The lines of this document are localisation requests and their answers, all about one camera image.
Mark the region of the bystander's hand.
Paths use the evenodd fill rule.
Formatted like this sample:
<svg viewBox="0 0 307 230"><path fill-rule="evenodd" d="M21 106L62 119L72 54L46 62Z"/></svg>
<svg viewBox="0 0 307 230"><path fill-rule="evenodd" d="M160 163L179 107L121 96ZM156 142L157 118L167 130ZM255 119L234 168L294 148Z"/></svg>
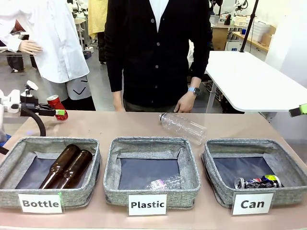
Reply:
<svg viewBox="0 0 307 230"><path fill-rule="evenodd" d="M30 55L36 55L43 51L43 49L32 40L22 40L18 50Z"/></svg>

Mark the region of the red drink can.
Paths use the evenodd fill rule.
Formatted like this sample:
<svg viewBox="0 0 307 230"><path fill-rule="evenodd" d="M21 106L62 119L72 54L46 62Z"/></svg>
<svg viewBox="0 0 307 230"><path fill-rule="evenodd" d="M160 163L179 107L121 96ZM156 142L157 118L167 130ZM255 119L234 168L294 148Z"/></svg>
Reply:
<svg viewBox="0 0 307 230"><path fill-rule="evenodd" d="M55 109L55 117L58 121L66 121L68 119L68 113L58 95L48 97L47 102L51 108Z"/></svg>

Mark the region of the black tripod pole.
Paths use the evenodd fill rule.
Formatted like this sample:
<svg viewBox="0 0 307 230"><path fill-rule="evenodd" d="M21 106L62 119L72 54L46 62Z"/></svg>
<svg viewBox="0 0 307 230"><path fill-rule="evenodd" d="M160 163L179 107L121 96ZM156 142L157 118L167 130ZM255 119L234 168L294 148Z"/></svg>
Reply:
<svg viewBox="0 0 307 230"><path fill-rule="evenodd" d="M255 15L256 15L256 10L257 10L258 3L259 3L259 0L255 0L254 8L253 8L252 14L250 16L250 20L249 20L249 24L248 24L248 27L247 27L247 30L246 30L246 34L245 34L245 37L244 37L241 49L239 51L241 53L244 52L245 45L246 45L247 40L248 40L248 35L249 35L250 29L252 27L252 23L254 21Z"/></svg>

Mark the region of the crushed black blue can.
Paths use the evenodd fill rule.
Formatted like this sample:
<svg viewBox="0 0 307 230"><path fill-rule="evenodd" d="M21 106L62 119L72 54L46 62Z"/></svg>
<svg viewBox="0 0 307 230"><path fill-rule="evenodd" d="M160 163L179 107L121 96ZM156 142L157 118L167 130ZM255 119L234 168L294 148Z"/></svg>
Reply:
<svg viewBox="0 0 307 230"><path fill-rule="evenodd" d="M276 175L268 174L261 178L245 180L240 177L234 182L235 189L281 188L283 184Z"/></svg>

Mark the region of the grey fabric basket labelled Can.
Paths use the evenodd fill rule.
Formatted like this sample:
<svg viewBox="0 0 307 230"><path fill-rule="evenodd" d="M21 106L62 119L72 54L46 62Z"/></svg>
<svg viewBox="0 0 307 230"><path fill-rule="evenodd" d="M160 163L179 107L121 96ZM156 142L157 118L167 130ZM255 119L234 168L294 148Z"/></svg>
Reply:
<svg viewBox="0 0 307 230"><path fill-rule="evenodd" d="M307 166L302 167L278 142L271 139L220 138L204 144L202 161L217 202L233 205L234 193L275 193L273 206L299 204L307 195ZM235 189L237 178L250 180L276 175L283 187Z"/></svg>

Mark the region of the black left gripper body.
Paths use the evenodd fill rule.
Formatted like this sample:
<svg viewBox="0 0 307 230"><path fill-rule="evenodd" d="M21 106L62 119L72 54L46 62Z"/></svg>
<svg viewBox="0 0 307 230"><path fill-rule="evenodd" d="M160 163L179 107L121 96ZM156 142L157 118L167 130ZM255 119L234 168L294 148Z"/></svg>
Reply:
<svg viewBox="0 0 307 230"><path fill-rule="evenodd" d="M39 103L21 103L20 116L21 117L33 117L38 113Z"/></svg>

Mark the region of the brown glass bottle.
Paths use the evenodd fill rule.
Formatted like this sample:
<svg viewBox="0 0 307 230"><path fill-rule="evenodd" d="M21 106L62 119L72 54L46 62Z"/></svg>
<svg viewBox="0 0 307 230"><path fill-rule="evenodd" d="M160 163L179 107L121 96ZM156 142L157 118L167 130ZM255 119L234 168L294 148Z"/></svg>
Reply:
<svg viewBox="0 0 307 230"><path fill-rule="evenodd" d="M82 175L92 161L93 155L88 150L81 150L77 158L69 165L64 172L62 180L59 182L57 189L72 189L78 185Z"/></svg>
<svg viewBox="0 0 307 230"><path fill-rule="evenodd" d="M61 180L64 171L76 159L80 153L80 148L74 144L69 144L50 166L49 173L40 185L39 189L50 189Z"/></svg>

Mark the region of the yellow hanging garment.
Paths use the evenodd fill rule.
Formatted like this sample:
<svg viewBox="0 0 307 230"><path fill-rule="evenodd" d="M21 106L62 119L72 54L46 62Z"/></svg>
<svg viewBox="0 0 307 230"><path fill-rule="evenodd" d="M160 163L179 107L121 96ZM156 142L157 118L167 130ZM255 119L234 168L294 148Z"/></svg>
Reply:
<svg viewBox="0 0 307 230"><path fill-rule="evenodd" d="M88 34L94 39L105 30L108 0L88 0Z"/></svg>

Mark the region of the crushed clear plastic bottle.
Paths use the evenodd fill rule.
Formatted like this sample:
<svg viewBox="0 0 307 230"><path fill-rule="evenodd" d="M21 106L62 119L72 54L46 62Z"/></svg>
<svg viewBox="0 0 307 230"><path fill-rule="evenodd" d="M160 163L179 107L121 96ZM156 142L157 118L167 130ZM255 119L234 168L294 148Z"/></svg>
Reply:
<svg viewBox="0 0 307 230"><path fill-rule="evenodd" d="M182 177L178 174L166 179L157 179L145 186L147 190L178 190L181 189Z"/></svg>

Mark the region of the grey fabric basket labelled Bottle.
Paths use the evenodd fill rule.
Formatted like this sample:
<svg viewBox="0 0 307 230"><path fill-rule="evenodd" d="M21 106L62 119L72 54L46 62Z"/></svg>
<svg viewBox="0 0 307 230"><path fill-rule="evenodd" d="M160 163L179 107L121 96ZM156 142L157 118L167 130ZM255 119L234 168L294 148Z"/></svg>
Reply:
<svg viewBox="0 0 307 230"><path fill-rule="evenodd" d="M69 144L88 150L93 155L82 183L73 189L39 189L45 176L38 175L38 181L32 186L24 184L29 180L27 171L35 158L54 161ZM102 161L99 147L100 143L95 138L25 137L20 139L0 162L0 207L19 208L21 206L19 194L60 194L65 208L87 206L99 177Z"/></svg>

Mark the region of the person's left forearm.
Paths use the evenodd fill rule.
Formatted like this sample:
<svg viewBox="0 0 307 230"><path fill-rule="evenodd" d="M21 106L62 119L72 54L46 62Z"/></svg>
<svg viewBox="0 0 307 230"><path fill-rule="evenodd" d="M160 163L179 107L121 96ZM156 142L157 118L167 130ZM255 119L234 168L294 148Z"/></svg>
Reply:
<svg viewBox="0 0 307 230"><path fill-rule="evenodd" d="M194 37L191 41L194 45L194 49L193 62L191 64L190 86L198 88L208 65L212 34Z"/></svg>

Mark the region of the wooden workbench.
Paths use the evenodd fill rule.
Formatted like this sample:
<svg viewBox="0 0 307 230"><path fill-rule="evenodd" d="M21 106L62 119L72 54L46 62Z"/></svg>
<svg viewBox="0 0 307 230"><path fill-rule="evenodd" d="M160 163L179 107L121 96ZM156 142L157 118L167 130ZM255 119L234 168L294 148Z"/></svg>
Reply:
<svg viewBox="0 0 307 230"><path fill-rule="evenodd" d="M231 34L236 36L236 37L238 37L239 39L243 39L244 40L244 38L245 38L245 36L243 34L241 34L240 32L231 32ZM249 42L250 44L252 44L255 47L259 48L260 50L263 50L265 52L269 51L269 46L265 45L262 42L259 42L259 41L256 41L256 40L253 40L253 39L250 39L250 38L247 39L247 42Z"/></svg>

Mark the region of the bystander in white shirt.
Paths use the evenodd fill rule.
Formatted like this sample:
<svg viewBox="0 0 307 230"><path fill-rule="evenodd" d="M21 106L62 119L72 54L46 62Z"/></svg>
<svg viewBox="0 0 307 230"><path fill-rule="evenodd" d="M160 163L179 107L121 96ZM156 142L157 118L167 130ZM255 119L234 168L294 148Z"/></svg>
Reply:
<svg viewBox="0 0 307 230"><path fill-rule="evenodd" d="M18 52L22 40L43 49L33 56L48 97L58 95L67 110L95 110L90 71L65 0L0 0L0 41Z"/></svg>

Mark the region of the white plastic storage bins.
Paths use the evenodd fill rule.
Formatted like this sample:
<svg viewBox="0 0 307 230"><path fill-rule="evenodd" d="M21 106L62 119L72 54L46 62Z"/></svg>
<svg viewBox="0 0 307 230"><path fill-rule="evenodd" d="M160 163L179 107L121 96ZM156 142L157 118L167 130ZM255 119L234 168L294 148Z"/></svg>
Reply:
<svg viewBox="0 0 307 230"><path fill-rule="evenodd" d="M251 26L250 35L253 40L261 41L265 33L270 30L271 25L263 21L255 20Z"/></svg>

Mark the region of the person in black cardigan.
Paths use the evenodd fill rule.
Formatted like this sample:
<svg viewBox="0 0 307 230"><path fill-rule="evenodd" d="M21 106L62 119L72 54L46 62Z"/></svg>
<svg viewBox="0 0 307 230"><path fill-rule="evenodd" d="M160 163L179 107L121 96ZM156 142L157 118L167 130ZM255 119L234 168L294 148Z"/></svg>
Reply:
<svg viewBox="0 0 307 230"><path fill-rule="evenodd" d="M173 112L188 92L192 39L212 34L208 0L108 0L106 65L125 112Z"/></svg>

